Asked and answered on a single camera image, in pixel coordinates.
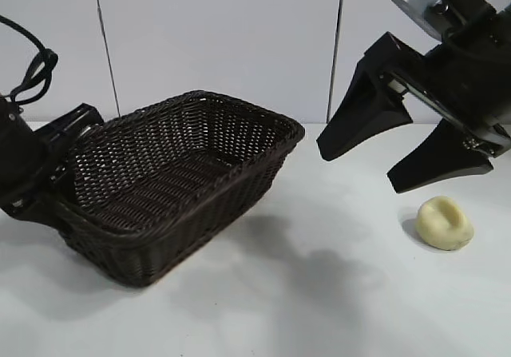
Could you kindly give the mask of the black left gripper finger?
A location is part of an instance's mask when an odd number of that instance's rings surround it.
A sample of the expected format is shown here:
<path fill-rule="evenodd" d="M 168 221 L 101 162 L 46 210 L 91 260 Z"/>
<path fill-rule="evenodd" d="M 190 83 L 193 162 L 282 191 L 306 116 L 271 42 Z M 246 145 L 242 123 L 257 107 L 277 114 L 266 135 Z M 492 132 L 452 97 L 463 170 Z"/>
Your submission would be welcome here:
<path fill-rule="evenodd" d="M 7 190 L 6 214 L 15 220 L 43 224 L 56 230 L 70 230 L 70 225 L 50 205 L 58 197 L 75 202 L 75 192 L 71 190 L 51 192 L 48 195 L 50 201 L 42 199 L 41 195 Z"/>
<path fill-rule="evenodd" d="M 98 110 L 88 104 L 81 104 L 70 112 L 43 125 L 35 131 L 49 150 L 67 149 L 90 126 L 101 125 L 102 116 Z"/>

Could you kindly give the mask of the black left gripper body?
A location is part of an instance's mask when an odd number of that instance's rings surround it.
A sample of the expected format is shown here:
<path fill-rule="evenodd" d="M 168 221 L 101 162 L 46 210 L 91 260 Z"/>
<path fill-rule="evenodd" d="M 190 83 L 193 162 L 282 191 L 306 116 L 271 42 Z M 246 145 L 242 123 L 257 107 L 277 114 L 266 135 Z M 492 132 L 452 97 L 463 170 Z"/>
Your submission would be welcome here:
<path fill-rule="evenodd" d="M 20 109 L 1 98 L 1 209 L 26 204 L 50 187 L 52 136 L 57 132 L 51 121 L 33 130 L 20 115 Z"/>

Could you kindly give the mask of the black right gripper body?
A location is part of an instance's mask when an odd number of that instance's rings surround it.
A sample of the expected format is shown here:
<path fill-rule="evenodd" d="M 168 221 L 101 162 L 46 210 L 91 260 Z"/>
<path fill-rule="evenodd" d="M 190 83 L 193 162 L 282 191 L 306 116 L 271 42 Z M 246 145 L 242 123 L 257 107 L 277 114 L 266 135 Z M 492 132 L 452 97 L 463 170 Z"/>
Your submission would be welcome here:
<path fill-rule="evenodd" d="M 470 149 L 499 157 L 510 149 L 510 10 L 450 27 L 425 54 L 390 32 L 381 37 L 378 84 L 398 110 L 379 132 L 412 122 L 403 104 L 411 93 L 460 131 Z"/>

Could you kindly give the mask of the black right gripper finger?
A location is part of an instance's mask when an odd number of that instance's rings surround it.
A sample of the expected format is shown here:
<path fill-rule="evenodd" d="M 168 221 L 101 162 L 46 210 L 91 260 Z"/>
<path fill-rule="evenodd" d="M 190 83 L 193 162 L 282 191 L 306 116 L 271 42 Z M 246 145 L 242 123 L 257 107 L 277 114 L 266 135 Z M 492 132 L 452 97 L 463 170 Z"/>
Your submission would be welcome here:
<path fill-rule="evenodd" d="M 351 83 L 334 116 L 316 142 L 321 157 L 333 161 L 365 140 L 413 122 L 404 93 L 389 87 L 391 70 L 400 68 L 415 51 L 386 32 L 358 61 Z"/>
<path fill-rule="evenodd" d="M 387 177 L 397 193 L 455 177 L 484 175 L 493 170 L 488 157 L 467 149 L 465 136 L 442 120 L 412 153 L 399 161 Z"/>

